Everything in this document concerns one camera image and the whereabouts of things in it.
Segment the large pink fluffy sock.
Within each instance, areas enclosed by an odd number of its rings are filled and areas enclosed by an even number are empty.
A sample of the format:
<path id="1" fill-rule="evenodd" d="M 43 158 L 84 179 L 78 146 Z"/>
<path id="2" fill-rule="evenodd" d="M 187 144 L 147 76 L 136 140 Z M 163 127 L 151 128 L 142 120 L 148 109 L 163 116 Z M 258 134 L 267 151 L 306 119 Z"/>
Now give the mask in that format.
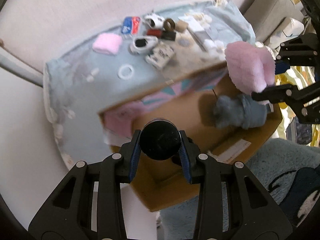
<path id="1" fill-rule="evenodd" d="M 246 95 L 261 93 L 275 82 L 276 64 L 266 47 L 237 41 L 225 48 L 229 77 L 235 87 Z"/>

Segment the black bottle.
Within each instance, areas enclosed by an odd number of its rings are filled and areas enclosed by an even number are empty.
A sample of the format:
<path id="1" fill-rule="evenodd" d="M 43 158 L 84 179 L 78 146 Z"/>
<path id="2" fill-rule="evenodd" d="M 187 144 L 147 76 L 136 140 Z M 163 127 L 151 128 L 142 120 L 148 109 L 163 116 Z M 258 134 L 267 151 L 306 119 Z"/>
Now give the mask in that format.
<path id="1" fill-rule="evenodd" d="M 164 161 L 178 154 L 181 135 L 177 127 L 165 119 L 148 122 L 141 131 L 139 146 L 150 159 Z"/>

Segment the grey blue fluffy sock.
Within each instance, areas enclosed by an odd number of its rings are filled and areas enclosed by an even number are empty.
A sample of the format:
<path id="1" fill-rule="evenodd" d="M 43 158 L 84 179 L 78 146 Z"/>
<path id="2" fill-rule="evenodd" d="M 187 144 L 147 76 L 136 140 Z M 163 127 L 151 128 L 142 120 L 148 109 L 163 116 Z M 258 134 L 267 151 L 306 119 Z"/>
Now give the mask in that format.
<path id="1" fill-rule="evenodd" d="M 234 98 L 220 96 L 213 108 L 215 127 L 228 126 L 242 129 L 261 127 L 265 124 L 270 108 L 254 101 L 249 95 L 239 94 Z"/>

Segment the white box with calligraphy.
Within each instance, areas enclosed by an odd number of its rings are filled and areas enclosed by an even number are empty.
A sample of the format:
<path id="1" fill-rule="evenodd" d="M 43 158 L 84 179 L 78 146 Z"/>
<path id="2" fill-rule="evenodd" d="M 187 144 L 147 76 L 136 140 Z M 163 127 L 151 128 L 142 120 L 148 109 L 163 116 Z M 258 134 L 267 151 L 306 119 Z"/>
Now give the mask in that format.
<path id="1" fill-rule="evenodd" d="M 162 70 L 169 61 L 175 56 L 176 52 L 174 48 L 164 42 L 159 42 L 155 48 L 153 48 L 150 55 L 146 55 L 145 61 L 158 70 Z"/>

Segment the panda sock with black opening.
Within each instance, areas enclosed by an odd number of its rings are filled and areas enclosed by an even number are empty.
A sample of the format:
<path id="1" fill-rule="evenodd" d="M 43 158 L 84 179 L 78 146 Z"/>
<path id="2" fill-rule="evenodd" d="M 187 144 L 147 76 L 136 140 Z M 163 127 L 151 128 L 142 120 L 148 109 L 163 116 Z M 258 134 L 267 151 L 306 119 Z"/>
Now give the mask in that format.
<path id="1" fill-rule="evenodd" d="M 135 37 L 130 44 L 130 50 L 133 54 L 147 54 L 158 44 L 158 38 L 155 36 Z"/>

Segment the beige cylinder jar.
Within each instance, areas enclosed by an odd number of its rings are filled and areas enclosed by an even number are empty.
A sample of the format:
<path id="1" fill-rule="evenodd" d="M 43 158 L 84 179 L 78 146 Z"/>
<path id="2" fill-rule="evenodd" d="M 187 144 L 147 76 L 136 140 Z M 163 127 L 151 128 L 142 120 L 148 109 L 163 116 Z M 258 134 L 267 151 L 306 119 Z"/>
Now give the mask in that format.
<path id="1" fill-rule="evenodd" d="M 175 30 L 179 33 L 183 33 L 187 30 L 188 28 L 188 23 L 182 20 L 179 20 L 175 23 Z"/>

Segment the small pink fluffy sock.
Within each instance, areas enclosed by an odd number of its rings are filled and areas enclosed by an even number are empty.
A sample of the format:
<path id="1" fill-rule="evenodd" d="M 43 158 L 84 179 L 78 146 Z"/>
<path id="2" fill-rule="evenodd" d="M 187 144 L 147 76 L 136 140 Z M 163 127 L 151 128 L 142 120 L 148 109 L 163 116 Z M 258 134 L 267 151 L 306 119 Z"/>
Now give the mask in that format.
<path id="1" fill-rule="evenodd" d="M 92 45 L 92 49 L 101 54 L 117 55 L 123 39 L 114 33 L 100 34 Z"/>

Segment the red and black box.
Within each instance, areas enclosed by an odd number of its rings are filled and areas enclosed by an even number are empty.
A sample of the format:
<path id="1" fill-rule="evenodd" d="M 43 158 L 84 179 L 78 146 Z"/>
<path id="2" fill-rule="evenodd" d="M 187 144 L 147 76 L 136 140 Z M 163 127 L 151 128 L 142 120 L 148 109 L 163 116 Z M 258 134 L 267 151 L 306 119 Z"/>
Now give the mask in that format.
<path id="1" fill-rule="evenodd" d="M 149 29 L 146 31 L 146 34 L 148 36 L 155 36 L 163 40 L 168 40 L 168 41 L 176 40 L 176 33 L 174 31 L 166 31 L 161 29 Z"/>

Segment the red blue plastic packet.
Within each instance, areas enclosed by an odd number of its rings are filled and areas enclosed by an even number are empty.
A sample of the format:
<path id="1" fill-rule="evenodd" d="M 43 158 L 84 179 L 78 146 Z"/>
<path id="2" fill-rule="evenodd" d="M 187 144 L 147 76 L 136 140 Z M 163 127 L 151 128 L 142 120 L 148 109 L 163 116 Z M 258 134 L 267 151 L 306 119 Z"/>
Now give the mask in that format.
<path id="1" fill-rule="evenodd" d="M 138 16 L 126 17 L 121 26 L 122 35 L 136 35 L 139 32 L 141 18 Z"/>

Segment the white pillow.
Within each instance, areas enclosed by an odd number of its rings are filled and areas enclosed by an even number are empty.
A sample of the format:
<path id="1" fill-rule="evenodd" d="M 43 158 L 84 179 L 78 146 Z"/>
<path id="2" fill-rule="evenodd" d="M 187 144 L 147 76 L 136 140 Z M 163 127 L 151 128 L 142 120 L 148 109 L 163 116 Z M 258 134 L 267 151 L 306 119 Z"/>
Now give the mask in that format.
<path id="1" fill-rule="evenodd" d="M 304 31 L 304 24 L 294 18 L 287 17 L 267 38 L 264 45 L 277 49 L 282 43 L 297 38 Z"/>

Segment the cardboard box with pink lining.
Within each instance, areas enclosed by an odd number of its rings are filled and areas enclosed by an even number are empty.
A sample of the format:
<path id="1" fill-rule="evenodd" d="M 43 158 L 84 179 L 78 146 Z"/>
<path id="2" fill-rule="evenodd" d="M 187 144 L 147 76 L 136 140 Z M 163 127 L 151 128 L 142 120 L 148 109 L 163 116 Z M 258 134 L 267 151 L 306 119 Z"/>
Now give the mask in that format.
<path id="1" fill-rule="evenodd" d="M 216 128 L 213 108 L 217 98 L 222 95 L 234 98 L 238 94 L 227 69 L 218 66 L 161 90 L 152 90 L 149 95 L 135 96 L 99 116 L 113 150 L 129 141 L 135 130 L 161 118 L 185 131 L 202 153 L 217 155 L 224 163 L 244 162 L 271 137 L 283 117 L 280 107 L 273 105 L 261 127 Z M 189 200 L 199 193 L 199 186 L 190 185 L 177 164 L 170 160 L 152 160 L 145 155 L 140 158 L 131 186 L 152 212 Z"/>

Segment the grey sofa cushion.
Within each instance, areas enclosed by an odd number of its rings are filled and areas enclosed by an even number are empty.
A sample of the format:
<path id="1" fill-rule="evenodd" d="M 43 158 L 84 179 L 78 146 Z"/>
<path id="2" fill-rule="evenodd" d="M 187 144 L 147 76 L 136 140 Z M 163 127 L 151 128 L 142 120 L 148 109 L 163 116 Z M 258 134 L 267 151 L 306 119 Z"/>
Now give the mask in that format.
<path id="1" fill-rule="evenodd" d="M 254 0 L 244 17 L 259 42 L 266 41 L 285 18 L 294 18 L 299 22 L 304 18 L 291 0 Z"/>

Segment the floral light blue tablecloth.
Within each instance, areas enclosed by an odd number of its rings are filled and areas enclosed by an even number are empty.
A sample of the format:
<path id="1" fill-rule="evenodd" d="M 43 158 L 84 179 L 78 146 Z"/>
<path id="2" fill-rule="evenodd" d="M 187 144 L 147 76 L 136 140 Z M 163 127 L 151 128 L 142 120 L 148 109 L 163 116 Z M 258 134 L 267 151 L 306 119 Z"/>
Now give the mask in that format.
<path id="1" fill-rule="evenodd" d="M 156 14 L 173 20 L 202 15 L 202 24 L 218 31 L 217 49 L 207 52 L 189 31 L 179 33 L 175 41 L 168 42 L 175 56 L 158 70 L 145 61 L 145 55 L 129 51 L 131 38 L 124 40 L 117 55 L 105 55 L 92 49 L 92 37 L 49 61 L 43 78 L 47 117 L 67 168 L 80 160 L 96 163 L 111 154 L 101 112 L 209 68 L 224 66 L 223 50 L 229 43 L 255 42 L 252 26 L 232 0 L 178 3 L 156 10 Z"/>

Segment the grey door frame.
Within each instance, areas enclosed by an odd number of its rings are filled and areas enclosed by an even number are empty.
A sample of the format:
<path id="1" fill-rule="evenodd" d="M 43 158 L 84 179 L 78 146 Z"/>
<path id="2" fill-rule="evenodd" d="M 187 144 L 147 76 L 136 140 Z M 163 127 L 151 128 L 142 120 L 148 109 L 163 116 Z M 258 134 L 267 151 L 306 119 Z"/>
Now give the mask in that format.
<path id="1" fill-rule="evenodd" d="M 24 79 L 25 81 L 31 82 L 39 87 L 43 87 L 43 74 L 8 51 L 5 48 L 4 41 L 2 39 L 1 68 Z"/>

